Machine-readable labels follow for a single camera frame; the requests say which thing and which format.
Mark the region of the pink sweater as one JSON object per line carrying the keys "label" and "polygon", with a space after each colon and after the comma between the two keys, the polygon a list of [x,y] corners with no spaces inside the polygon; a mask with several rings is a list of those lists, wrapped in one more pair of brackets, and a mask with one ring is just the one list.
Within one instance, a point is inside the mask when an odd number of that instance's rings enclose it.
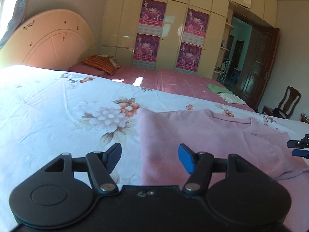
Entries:
{"label": "pink sweater", "polygon": [[238,154],[284,186],[292,197],[285,225],[308,231],[308,164],[292,156],[289,136],[252,117],[234,118],[209,109],[137,112],[144,185],[183,186],[188,173],[178,158],[180,144],[216,158]]}

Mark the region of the brown wooden tv cabinet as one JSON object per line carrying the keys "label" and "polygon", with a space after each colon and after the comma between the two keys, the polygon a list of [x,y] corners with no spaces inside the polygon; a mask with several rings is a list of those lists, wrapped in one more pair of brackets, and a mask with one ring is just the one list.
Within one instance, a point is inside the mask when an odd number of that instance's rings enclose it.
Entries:
{"label": "brown wooden tv cabinet", "polygon": [[308,116],[306,114],[304,114],[304,113],[301,113],[300,121],[309,124]]}

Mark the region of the white folded cloth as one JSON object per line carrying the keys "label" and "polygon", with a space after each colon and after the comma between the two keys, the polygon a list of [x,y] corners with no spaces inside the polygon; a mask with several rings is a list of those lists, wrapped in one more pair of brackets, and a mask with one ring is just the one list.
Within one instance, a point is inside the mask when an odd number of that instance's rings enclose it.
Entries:
{"label": "white folded cloth", "polygon": [[219,93],[218,94],[225,102],[228,102],[230,104],[240,104],[240,105],[246,105],[246,102],[243,101],[240,97],[238,97],[235,94],[229,94],[229,93]]}

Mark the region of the green folded cloth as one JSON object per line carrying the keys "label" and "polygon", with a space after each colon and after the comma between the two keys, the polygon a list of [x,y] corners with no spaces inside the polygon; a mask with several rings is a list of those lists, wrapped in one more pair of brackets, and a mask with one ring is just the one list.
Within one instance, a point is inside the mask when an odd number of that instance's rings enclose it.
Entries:
{"label": "green folded cloth", "polygon": [[212,92],[212,93],[215,93],[215,94],[220,94],[220,93],[226,93],[226,94],[231,94],[233,95],[234,93],[230,90],[228,90],[227,88],[225,87],[220,87],[220,86],[217,86],[217,85],[214,85],[214,84],[209,84],[207,86],[207,88]]}

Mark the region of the pink checked bed cover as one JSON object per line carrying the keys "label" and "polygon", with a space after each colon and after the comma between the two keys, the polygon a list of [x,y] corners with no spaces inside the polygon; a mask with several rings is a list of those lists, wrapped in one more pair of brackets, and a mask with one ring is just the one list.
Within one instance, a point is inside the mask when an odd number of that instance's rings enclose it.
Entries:
{"label": "pink checked bed cover", "polygon": [[211,92],[207,88],[210,84],[223,87],[222,84],[210,78],[200,77],[197,75],[184,74],[166,69],[151,71],[130,66],[122,66],[118,68],[113,75],[109,75],[107,72],[100,71],[96,68],[91,68],[83,63],[70,67],[69,71],[94,75],[110,80],[121,80],[123,83],[131,85],[137,78],[142,77],[143,80],[140,86],[147,89],[154,89],[167,93],[217,102],[250,112],[254,111],[246,104],[228,103],[224,101],[219,95]]}

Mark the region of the white floral bed sheet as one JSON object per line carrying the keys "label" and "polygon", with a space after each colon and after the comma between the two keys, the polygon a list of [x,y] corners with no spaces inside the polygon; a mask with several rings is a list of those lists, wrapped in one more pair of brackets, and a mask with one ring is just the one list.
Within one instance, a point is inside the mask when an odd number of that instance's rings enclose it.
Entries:
{"label": "white floral bed sheet", "polygon": [[1,231],[17,225],[9,207],[14,188],[66,152],[84,157],[118,142],[122,155],[112,178],[117,185],[144,185],[137,115],[141,108],[156,113],[209,109],[228,117],[252,117],[290,139],[308,133],[308,125],[293,120],[83,73],[1,68]]}

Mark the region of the orange striped pillow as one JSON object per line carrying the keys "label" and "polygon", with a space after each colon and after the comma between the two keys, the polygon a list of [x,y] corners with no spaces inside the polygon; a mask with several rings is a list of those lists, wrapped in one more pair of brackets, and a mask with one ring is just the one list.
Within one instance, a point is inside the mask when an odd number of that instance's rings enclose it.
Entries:
{"label": "orange striped pillow", "polygon": [[91,68],[104,71],[109,75],[113,75],[116,71],[115,66],[107,57],[101,57],[99,55],[93,55],[91,57],[82,60],[82,63]]}

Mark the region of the lower right magenta poster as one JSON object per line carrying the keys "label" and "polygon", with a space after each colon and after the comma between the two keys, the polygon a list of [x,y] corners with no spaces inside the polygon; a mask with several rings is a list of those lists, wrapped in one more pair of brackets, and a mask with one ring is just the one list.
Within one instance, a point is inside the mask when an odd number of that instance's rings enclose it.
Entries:
{"label": "lower right magenta poster", "polygon": [[175,71],[186,74],[197,74],[202,48],[190,43],[181,42]]}

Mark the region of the magenta poster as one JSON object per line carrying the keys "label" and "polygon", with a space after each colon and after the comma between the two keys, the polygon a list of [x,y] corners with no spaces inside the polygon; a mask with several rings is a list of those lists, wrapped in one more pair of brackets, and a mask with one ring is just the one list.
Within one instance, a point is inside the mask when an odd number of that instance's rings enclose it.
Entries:
{"label": "magenta poster", "polygon": [[181,42],[175,71],[186,74],[197,74],[202,48],[190,43]]}
{"label": "magenta poster", "polygon": [[157,59],[160,37],[137,34],[132,66],[146,70],[154,70]]}
{"label": "magenta poster", "polygon": [[143,0],[137,33],[161,37],[165,12],[165,2]]}
{"label": "magenta poster", "polygon": [[188,9],[182,42],[203,47],[209,14],[194,9]]}

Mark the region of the dark brown wooden door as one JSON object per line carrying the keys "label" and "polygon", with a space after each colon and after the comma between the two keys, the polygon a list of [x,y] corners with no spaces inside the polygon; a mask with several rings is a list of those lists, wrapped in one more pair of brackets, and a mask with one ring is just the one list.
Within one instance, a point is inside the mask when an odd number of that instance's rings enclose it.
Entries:
{"label": "dark brown wooden door", "polygon": [[279,37],[279,28],[254,27],[252,29],[235,93],[254,111],[258,110],[265,92],[277,53]]}

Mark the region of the upper right magenta poster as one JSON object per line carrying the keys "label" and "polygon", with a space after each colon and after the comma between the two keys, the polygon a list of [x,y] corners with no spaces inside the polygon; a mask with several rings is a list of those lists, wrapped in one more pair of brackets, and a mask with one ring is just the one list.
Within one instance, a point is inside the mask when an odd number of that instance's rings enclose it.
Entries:
{"label": "upper right magenta poster", "polygon": [[209,14],[194,9],[188,9],[182,42],[203,47]]}

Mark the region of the cream wardrobe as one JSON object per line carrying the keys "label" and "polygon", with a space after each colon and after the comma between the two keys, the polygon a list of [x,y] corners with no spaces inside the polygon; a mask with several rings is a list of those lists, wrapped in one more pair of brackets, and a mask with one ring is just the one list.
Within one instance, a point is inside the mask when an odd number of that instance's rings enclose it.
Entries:
{"label": "cream wardrobe", "polygon": [[[252,21],[274,26],[276,0],[153,0],[166,3],[163,30],[154,70],[174,70],[179,54],[188,9],[209,14],[206,36],[197,75],[211,78],[219,66],[232,16],[243,8]],[[101,36],[101,52],[131,66],[143,0],[107,0]]]}

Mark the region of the cream curved headboard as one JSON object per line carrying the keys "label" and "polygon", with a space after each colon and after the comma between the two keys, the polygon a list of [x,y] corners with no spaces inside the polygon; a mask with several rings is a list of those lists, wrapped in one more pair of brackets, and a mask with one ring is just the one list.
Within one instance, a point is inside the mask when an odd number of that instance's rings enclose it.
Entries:
{"label": "cream curved headboard", "polygon": [[1,48],[1,67],[26,65],[67,70],[94,54],[95,39],[88,23],[68,9],[52,9],[19,26]]}

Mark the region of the upper left magenta poster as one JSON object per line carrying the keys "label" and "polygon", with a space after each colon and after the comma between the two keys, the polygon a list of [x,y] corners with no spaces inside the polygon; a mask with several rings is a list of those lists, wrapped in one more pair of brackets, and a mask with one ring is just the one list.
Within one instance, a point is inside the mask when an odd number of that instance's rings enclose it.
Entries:
{"label": "upper left magenta poster", "polygon": [[161,37],[165,12],[165,2],[143,0],[137,33]]}

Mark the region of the grey window curtain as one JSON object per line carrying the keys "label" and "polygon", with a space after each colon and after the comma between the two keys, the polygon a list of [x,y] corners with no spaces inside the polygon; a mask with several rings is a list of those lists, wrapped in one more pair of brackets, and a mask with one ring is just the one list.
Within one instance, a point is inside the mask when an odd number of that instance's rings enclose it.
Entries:
{"label": "grey window curtain", "polygon": [[24,19],[27,0],[1,0],[1,48]]}

